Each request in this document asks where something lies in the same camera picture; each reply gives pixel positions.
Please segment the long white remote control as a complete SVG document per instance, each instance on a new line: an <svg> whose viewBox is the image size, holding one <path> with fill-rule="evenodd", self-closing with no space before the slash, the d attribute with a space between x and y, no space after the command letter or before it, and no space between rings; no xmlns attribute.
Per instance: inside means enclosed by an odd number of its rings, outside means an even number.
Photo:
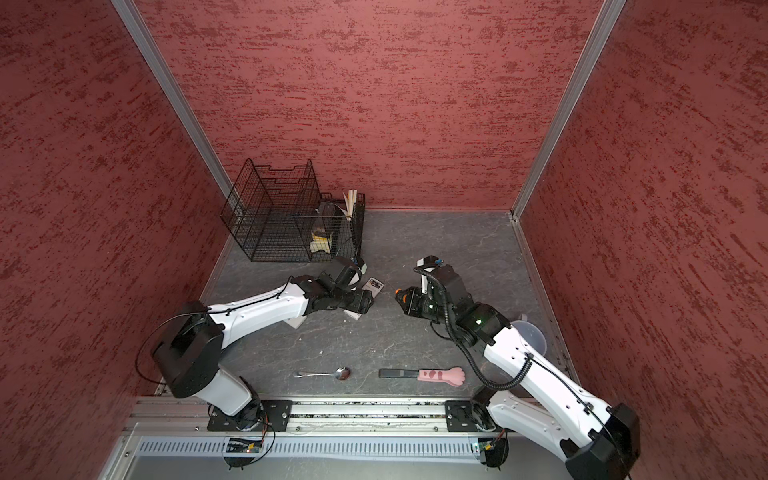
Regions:
<svg viewBox="0 0 768 480"><path fill-rule="evenodd" d="M372 293L372 297L375 298L383 289L384 283L371 277L363 286L362 289ZM345 313L351 318L357 320L362 316L362 313L356 313L346 310Z"/></svg>

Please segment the orange black screwdriver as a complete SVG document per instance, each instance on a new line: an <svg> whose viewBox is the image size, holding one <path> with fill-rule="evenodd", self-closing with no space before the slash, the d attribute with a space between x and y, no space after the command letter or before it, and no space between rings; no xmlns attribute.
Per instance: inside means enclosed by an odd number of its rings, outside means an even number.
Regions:
<svg viewBox="0 0 768 480"><path fill-rule="evenodd" d="M395 292L395 299L398 302L404 302L409 293L410 293L409 289L398 289Z"/></svg>

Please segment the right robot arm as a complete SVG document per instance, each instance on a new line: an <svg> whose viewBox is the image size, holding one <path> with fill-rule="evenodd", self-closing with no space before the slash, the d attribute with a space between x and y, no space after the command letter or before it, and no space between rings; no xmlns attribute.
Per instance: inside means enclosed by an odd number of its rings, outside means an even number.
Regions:
<svg viewBox="0 0 768 480"><path fill-rule="evenodd" d="M574 479L628 479L641 451L640 421L629 406L610 405L540 354L511 320L475 301L461 277L428 256L414 268L418 287L399 290L403 312L445 327L481 384L494 424L559 458Z"/></svg>

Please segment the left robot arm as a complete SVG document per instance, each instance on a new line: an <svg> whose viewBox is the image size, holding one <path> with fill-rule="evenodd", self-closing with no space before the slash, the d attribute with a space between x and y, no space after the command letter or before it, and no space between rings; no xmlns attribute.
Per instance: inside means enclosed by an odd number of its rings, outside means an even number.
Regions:
<svg viewBox="0 0 768 480"><path fill-rule="evenodd" d="M366 271L361 259L336 257L316 276L291 276L281 286L243 300L189 303L146 337L136 351L134 371L176 398L205 401L217 420L236 431L265 432L271 427L266 407L252 386L221 365L222 354L274 324L298 328L318 311L367 313L374 295L361 287Z"/></svg>

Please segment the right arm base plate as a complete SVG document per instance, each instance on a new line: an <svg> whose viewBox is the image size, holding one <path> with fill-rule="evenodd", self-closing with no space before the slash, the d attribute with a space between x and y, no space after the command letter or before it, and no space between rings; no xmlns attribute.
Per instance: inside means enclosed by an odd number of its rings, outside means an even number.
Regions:
<svg viewBox="0 0 768 480"><path fill-rule="evenodd" d="M495 432L497 425L487 409L473 400L448 400L444 404L447 430L452 433Z"/></svg>

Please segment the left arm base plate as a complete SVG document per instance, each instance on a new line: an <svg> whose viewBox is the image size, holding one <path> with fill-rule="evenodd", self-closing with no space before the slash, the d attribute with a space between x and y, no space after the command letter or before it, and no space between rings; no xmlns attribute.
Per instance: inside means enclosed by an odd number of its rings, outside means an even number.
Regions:
<svg viewBox="0 0 768 480"><path fill-rule="evenodd" d="M230 416L209 405L209 432L255 434L267 430L284 432L294 403L291 400L252 400L239 413Z"/></svg>

